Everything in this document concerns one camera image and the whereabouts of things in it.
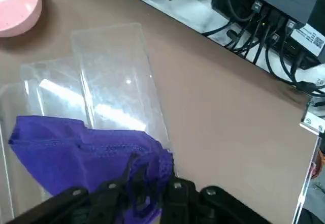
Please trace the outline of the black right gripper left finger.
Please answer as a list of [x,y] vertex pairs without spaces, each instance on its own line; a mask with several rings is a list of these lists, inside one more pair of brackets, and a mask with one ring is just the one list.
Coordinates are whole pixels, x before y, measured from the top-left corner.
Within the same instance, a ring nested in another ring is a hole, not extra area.
[[126,181],[134,160],[132,154],[122,175],[103,182],[96,191],[70,187],[8,223],[123,223],[125,209],[130,206]]

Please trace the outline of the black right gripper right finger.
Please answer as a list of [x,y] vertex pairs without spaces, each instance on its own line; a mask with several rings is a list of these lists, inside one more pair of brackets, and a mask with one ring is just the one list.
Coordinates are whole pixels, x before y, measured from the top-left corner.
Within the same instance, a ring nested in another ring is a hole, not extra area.
[[192,181],[146,168],[132,171],[132,204],[133,223],[268,223],[220,187],[197,191]]

